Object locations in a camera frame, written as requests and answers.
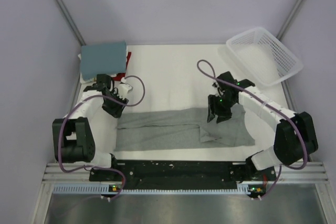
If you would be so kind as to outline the grey t-shirt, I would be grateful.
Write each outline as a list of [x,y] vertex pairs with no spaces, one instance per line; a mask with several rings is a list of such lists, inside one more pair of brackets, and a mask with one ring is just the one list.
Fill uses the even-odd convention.
[[126,113],[118,121],[117,151],[152,151],[253,146],[245,110],[232,109],[231,119],[207,122],[206,108]]

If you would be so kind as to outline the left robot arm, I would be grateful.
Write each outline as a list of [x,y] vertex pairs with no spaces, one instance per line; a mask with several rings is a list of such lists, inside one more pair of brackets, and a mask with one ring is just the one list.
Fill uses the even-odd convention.
[[133,87],[123,78],[115,87],[114,80],[106,75],[97,75],[96,81],[87,85],[73,112],[52,123],[52,135],[56,161],[64,164],[81,162],[83,166],[101,167],[107,180],[114,180],[119,168],[113,164],[114,155],[97,149],[90,127],[98,109],[103,109],[118,119],[129,100]]

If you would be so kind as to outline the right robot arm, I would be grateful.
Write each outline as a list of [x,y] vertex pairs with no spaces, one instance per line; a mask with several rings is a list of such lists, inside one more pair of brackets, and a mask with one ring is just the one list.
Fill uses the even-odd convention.
[[318,149],[312,117],[307,112],[297,113],[284,108],[263,94],[248,79],[237,81],[227,71],[216,77],[214,88],[218,94],[208,96],[210,122],[228,121],[233,117],[233,106],[241,105],[267,123],[275,133],[274,143],[246,159],[245,174],[252,180],[276,165],[289,167],[298,160],[307,161]]

